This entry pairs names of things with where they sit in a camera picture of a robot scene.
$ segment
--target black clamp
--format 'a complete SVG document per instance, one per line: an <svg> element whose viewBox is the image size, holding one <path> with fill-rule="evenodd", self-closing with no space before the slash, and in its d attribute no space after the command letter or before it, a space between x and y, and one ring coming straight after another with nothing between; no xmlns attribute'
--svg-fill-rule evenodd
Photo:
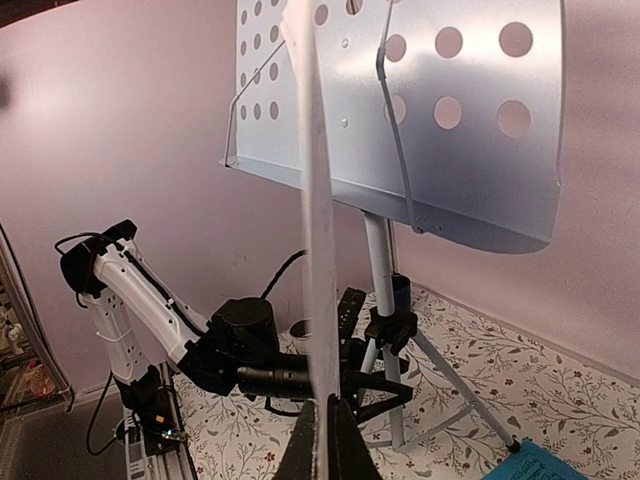
<svg viewBox="0 0 640 480"><path fill-rule="evenodd" d="M418 316L411 311L401 310L390 317L378 314L377 308L372 308L370 313L371 323L364 334L368 340L376 341L378 349L391 345L391 353L397 356L418 333Z"/></svg>

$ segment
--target stand pole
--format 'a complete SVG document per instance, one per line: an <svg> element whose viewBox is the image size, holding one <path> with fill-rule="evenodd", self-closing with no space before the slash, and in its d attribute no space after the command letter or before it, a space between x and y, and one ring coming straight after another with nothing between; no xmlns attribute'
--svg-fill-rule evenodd
<svg viewBox="0 0 640 480"><path fill-rule="evenodd" d="M391 275L391 245L389 223L384 217L364 212L364 224L367 231L369 244L369 256L371 258L371 272L373 274L373 287L376 292L376 305L378 313L383 317L390 317L395 313L393 300L393 285ZM391 354L389 346L382 349L384 355L385 377L392 382L400 383L400 361ZM375 341L371 340L367 346L367 353L362 364L362 371L371 373L378 356ZM404 426L402 420L402 407L389 412L391 421L391 444L394 450L404 445Z"/></svg>

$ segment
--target wall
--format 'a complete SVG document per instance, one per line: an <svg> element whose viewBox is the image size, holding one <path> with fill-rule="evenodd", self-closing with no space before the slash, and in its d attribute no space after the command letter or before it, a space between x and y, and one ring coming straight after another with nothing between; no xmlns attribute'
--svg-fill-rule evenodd
<svg viewBox="0 0 640 480"><path fill-rule="evenodd" d="M84 0L0 30L0 219L78 391L107 375L56 240L124 218L162 279L210 315L301 248L299 192L227 171L235 2ZM339 283L369 288L361 215L336 207ZM273 300L302 315L300 265ZM136 325L152 359L163 358Z"/></svg>
<svg viewBox="0 0 640 480"><path fill-rule="evenodd" d="M567 0L563 188L554 238L522 257L398 231L433 290L640 379L640 2Z"/></svg>

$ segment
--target robotic arm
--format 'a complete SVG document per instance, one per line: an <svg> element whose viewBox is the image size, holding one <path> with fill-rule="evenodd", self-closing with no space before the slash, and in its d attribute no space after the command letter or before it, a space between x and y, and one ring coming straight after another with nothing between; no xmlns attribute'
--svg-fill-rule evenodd
<svg viewBox="0 0 640 480"><path fill-rule="evenodd" d="M229 300L207 320L149 268L134 243L136 231L133 222L125 220L102 234L87 234L86 240L62 255L60 265L69 286L91 311L123 404L138 415L143 428L157 430L157 419L164 419L170 406L166 392L159 390L158 370L140 349L125 307L149 328L178 369L203 390L226 396L237 385L250 398L313 397L306 356L279 351L273 309L267 300ZM350 341L343 347L343 392L351 399L359 422L411 399L409 387L360 373L364 352L351 348ZM357 392L363 387L396 397L360 407Z"/></svg>

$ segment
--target black rubber foot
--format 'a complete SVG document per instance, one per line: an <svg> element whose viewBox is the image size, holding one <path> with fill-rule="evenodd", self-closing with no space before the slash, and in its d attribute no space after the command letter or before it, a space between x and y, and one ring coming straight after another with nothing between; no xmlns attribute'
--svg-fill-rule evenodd
<svg viewBox="0 0 640 480"><path fill-rule="evenodd" d="M520 451L520 442L514 439L511 445L507 445L507 450L511 453L518 453Z"/></svg>

